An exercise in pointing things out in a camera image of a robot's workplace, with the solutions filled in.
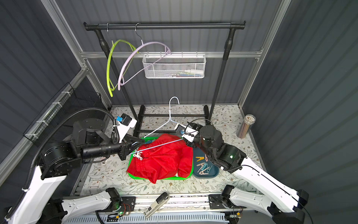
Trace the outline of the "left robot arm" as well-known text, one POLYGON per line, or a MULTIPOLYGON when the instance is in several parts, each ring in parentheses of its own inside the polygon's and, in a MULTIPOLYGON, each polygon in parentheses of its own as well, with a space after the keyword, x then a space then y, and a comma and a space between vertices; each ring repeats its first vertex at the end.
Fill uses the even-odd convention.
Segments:
POLYGON ((64 125, 61 121, 43 140, 31 161, 27 179, 16 203, 9 207, 5 224, 62 224, 69 219, 93 211, 116 210, 122 199, 114 188, 94 196, 75 199, 53 199, 58 186, 72 170, 83 164, 103 162, 112 155, 121 160, 144 144, 144 140, 128 134, 136 122, 129 115, 114 117, 102 108, 112 121, 112 134, 104 133, 104 122, 96 118, 76 121, 73 132, 63 141, 50 139, 64 125))

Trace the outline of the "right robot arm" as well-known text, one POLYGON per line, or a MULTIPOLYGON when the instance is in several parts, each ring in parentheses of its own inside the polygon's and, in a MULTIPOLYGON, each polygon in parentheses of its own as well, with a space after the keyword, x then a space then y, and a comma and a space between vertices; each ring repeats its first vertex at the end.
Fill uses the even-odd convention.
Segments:
POLYGON ((306 191, 292 189, 276 180, 239 148, 225 143, 222 133, 213 125, 189 123, 187 127, 176 126, 175 131, 188 146, 201 149, 213 165, 245 180, 259 191, 246 192, 226 185, 221 193, 225 207, 251 208, 269 216, 276 224, 304 223, 304 207, 309 198, 306 191))

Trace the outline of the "green plastic hanger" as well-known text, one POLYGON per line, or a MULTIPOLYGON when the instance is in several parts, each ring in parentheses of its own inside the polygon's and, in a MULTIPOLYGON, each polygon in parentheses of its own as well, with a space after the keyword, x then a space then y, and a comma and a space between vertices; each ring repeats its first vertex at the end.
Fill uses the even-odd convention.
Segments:
POLYGON ((107 89, 108 89, 109 95, 112 98, 113 97, 113 92, 115 91, 115 89, 118 86, 118 84, 116 84, 116 85, 113 84, 113 82, 111 81, 111 77, 110 77, 112 56, 113 56, 115 47, 117 46, 118 43, 125 43, 130 47, 132 52, 134 52, 137 48, 133 44, 131 44, 130 42, 128 42, 126 40, 119 39, 119 40, 114 42, 113 39, 111 38, 111 41, 112 41, 112 47, 110 49, 110 52, 109 52, 109 55, 108 55, 108 58, 107 58, 106 84, 107 84, 107 89))

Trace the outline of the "beige clothespin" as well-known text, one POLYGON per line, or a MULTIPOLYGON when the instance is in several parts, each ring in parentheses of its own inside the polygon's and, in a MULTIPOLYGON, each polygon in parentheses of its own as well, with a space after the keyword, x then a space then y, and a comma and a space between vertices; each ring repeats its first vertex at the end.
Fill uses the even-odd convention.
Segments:
POLYGON ((205 172, 206 170, 200 171, 199 175, 208 175, 208 173, 205 172))

